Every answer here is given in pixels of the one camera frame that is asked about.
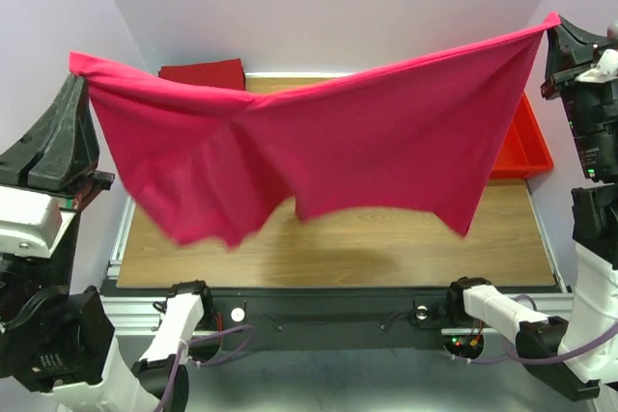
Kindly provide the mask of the pink t shirt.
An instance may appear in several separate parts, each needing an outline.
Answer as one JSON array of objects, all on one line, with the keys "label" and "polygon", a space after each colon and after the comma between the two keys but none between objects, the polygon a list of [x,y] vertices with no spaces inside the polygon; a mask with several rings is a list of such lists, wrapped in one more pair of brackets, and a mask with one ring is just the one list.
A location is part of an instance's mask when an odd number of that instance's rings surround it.
[{"label": "pink t shirt", "polygon": [[195,86],[80,52],[120,179],[181,245],[236,247],[288,198],[309,220],[351,207],[430,212],[466,234],[545,31],[271,94]]}]

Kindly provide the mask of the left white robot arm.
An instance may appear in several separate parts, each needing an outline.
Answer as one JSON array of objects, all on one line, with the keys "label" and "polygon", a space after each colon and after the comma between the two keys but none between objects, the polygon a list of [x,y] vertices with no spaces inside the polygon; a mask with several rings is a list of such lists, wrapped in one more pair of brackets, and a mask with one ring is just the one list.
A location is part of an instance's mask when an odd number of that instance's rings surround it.
[{"label": "left white robot arm", "polygon": [[207,284],[175,284],[155,304],[158,329],[132,365],[98,289],[70,289],[81,215],[114,181],[98,160],[76,75],[1,156],[1,374],[71,411],[183,411],[193,332],[214,320]]}]

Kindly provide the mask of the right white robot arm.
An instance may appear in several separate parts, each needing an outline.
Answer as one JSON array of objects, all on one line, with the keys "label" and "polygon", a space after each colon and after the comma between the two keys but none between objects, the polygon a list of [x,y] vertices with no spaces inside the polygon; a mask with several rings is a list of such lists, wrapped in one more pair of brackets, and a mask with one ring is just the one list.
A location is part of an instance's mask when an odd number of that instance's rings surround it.
[{"label": "right white robot arm", "polygon": [[547,300],[463,277],[450,285],[444,313],[456,325],[475,320],[493,329],[503,359],[584,401],[617,387],[617,25],[598,35],[561,17],[548,30],[541,94],[561,99],[582,173],[593,182],[571,191],[576,283],[554,291],[571,306],[552,316]]}]

